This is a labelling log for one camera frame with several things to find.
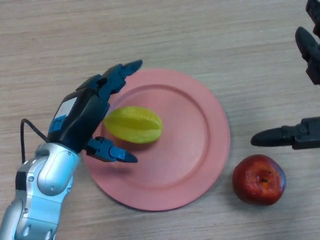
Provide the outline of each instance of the wooden table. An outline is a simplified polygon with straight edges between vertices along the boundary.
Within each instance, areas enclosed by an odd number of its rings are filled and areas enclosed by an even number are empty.
[[[319,150],[258,148],[262,130],[319,115],[320,88],[295,43],[314,24],[306,0],[0,0],[0,218],[15,194],[20,120],[46,133],[61,100],[87,77],[138,58],[204,83],[229,119],[231,149],[215,186],[184,208],[144,213],[102,193],[82,163],[56,240],[317,240]],[[26,128],[30,158],[42,143]],[[287,187],[270,207],[240,202],[231,174],[266,154]]]

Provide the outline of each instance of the robotic hand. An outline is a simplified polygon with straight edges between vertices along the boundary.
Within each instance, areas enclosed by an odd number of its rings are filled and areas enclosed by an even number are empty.
[[[308,0],[306,12],[315,24],[313,33],[320,38],[320,2]],[[320,45],[303,27],[295,32],[295,42],[307,62],[306,73],[314,85],[320,85]],[[259,147],[292,146],[294,150],[320,148],[320,117],[304,118],[296,126],[264,130],[251,138]]]
[[[136,163],[137,158],[102,136],[92,138],[105,117],[108,100],[126,84],[142,60],[118,64],[86,80],[60,104],[47,137],[28,120],[21,121],[22,166],[15,177],[15,198],[5,211],[0,240],[55,240],[62,204],[73,186],[82,150],[104,162]],[[28,123],[46,143],[25,161],[23,124]]]

